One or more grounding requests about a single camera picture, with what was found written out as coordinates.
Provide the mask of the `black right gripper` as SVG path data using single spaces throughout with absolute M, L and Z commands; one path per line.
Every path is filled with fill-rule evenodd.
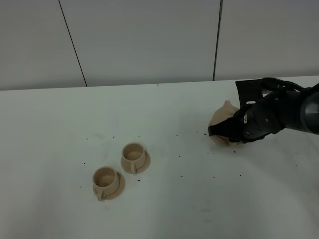
M 248 109 L 239 109 L 233 117 L 208 126 L 208 134 L 228 138 L 230 144 L 246 144 L 285 128 L 306 131 L 301 120 L 305 99 L 305 89 L 272 91 Z

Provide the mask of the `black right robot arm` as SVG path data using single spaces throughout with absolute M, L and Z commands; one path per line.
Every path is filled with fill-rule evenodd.
M 285 128 L 318 134 L 319 86 L 277 78 L 237 81 L 240 108 L 225 101 L 208 127 L 215 141 L 232 145 L 262 140 Z

